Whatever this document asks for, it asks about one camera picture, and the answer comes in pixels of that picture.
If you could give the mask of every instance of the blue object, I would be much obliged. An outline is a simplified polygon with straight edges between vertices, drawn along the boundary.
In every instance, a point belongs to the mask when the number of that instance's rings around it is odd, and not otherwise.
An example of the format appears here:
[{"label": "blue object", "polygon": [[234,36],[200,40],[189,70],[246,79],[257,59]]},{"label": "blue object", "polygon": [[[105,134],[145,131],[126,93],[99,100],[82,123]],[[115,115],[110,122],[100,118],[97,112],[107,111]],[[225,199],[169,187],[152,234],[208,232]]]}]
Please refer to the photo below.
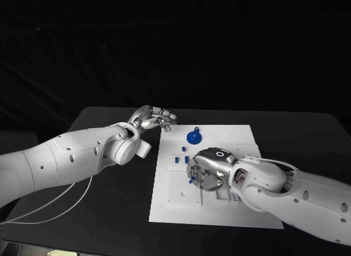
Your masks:
[{"label": "blue object", "polygon": [[192,180],[195,180],[195,178],[194,178],[194,177],[191,177],[191,178],[189,178],[189,181],[188,181],[188,183],[189,183],[189,184],[192,183]]},{"label": "blue object", "polygon": [[200,129],[194,128],[194,131],[187,134],[187,142],[192,145],[198,144],[201,141]]}]

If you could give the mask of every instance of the white board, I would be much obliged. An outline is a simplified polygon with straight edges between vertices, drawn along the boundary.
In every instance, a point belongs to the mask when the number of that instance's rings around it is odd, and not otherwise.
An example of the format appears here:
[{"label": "white board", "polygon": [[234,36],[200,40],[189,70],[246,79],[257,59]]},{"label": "white board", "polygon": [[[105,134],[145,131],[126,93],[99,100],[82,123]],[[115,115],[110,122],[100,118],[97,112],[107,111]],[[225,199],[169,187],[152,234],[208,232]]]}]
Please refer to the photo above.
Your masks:
[{"label": "white board", "polygon": [[197,125],[201,142],[191,145],[185,136],[194,127],[177,125],[171,132],[161,132],[149,222],[283,229],[280,220],[270,213],[253,211],[227,186],[217,192],[205,192],[188,183],[184,156],[191,159],[202,149],[220,147],[235,158],[244,154],[260,157],[250,126]]}]

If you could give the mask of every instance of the black table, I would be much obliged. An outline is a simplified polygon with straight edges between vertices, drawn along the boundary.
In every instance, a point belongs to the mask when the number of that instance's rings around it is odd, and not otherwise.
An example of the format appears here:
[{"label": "black table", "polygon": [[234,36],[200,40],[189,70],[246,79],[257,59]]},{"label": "black table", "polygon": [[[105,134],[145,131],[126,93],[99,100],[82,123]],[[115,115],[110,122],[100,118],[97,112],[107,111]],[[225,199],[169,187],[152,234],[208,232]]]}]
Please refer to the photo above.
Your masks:
[{"label": "black table", "polygon": [[[69,131],[128,119],[135,108],[86,108]],[[169,109],[178,124],[248,124],[261,156],[351,185],[351,138],[335,118],[317,113]],[[351,247],[326,242],[284,224],[283,230],[148,222],[161,129],[142,135],[152,145],[145,159],[110,166],[93,176],[73,210],[38,225],[5,224],[0,239],[103,255],[351,255]],[[41,221],[76,202],[87,180],[23,221]],[[44,204],[66,186],[44,189],[17,203],[10,218]]]}]

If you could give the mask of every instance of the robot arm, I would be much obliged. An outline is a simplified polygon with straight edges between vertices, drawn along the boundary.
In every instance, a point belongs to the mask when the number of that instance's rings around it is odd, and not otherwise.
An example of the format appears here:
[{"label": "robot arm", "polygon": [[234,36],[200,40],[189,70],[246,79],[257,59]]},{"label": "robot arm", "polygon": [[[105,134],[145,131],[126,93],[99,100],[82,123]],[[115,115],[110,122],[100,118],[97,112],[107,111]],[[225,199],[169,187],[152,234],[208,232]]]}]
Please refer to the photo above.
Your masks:
[{"label": "robot arm", "polygon": [[145,158],[151,145],[139,139],[156,126],[169,131],[175,115],[142,106],[128,122],[60,134],[36,147],[0,155],[0,208],[34,191],[67,185],[123,165],[133,155]]},{"label": "robot arm", "polygon": [[[276,164],[290,168],[283,171]],[[205,191],[230,186],[246,206],[333,243],[351,246],[351,186],[289,164],[208,148],[188,162],[191,183]]]}]

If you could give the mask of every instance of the black curtain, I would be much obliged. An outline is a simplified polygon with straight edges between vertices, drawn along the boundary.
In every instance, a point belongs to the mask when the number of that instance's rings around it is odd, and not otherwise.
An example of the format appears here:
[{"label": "black curtain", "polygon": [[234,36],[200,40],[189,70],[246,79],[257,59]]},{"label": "black curtain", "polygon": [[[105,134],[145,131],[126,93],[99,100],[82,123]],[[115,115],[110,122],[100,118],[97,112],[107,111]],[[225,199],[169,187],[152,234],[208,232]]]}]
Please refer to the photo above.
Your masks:
[{"label": "black curtain", "polygon": [[0,129],[41,142],[143,104],[328,113],[351,136],[351,1],[0,1]]}]

